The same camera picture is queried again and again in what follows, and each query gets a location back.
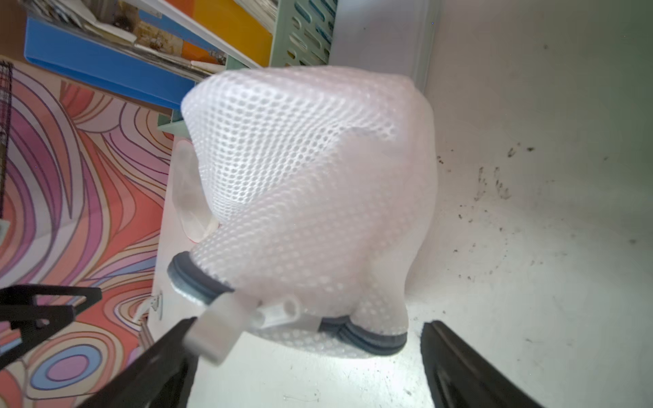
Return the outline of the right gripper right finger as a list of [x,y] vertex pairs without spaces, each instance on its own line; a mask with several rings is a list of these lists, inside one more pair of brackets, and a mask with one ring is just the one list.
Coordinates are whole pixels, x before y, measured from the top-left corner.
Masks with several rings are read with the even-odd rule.
[[423,367],[436,407],[539,407],[441,321],[423,325]]

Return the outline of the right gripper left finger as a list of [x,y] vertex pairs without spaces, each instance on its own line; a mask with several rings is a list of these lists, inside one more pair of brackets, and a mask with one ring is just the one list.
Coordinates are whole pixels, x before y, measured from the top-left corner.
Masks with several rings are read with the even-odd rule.
[[186,407],[198,357],[183,345],[194,317],[177,323],[82,407]]

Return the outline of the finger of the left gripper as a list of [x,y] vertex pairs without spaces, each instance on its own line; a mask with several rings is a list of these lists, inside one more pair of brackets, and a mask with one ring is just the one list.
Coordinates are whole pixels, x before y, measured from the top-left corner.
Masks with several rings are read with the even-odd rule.
[[[82,298],[77,305],[39,305],[38,297],[64,296]],[[20,343],[1,353],[1,368],[68,327],[76,318],[102,299],[98,287],[63,287],[50,285],[16,285],[1,290],[1,321],[20,333]]]

